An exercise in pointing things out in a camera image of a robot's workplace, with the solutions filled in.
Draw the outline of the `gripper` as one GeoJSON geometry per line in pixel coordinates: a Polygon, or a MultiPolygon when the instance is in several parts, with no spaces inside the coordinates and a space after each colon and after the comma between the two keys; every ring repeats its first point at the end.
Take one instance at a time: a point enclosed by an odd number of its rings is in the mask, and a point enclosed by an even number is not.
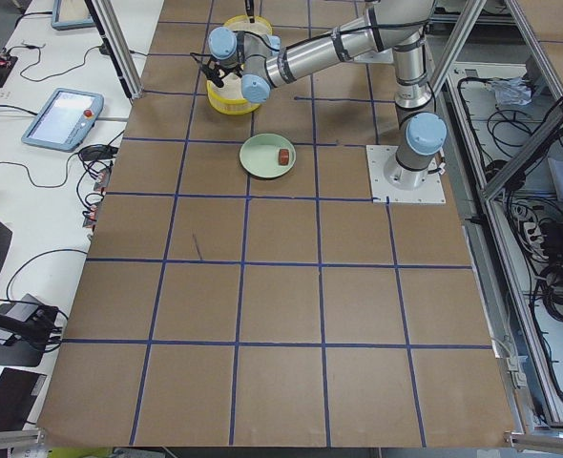
{"type": "MultiPolygon", "coordinates": [[[[254,0],[244,0],[244,8],[246,16],[250,23],[254,22],[254,0]]],[[[224,87],[223,79],[228,72],[220,65],[220,63],[212,56],[208,55],[207,59],[202,59],[200,62],[200,70],[205,75],[206,79],[212,82],[217,88],[224,87]]],[[[241,78],[241,67],[237,66],[230,71],[236,78],[241,78]]]]}

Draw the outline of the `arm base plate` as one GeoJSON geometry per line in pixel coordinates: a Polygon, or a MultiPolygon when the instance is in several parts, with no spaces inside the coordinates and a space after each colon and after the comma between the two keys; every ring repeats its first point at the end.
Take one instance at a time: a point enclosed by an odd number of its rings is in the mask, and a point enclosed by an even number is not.
{"type": "Polygon", "coordinates": [[[442,205],[446,203],[442,179],[433,158],[423,171],[412,172],[396,160],[394,145],[367,145],[366,162],[371,199],[376,203],[442,205]]]}
{"type": "Polygon", "coordinates": [[[355,56],[352,61],[361,64],[385,64],[394,63],[393,51],[388,49],[382,52],[370,51],[355,56]]]}

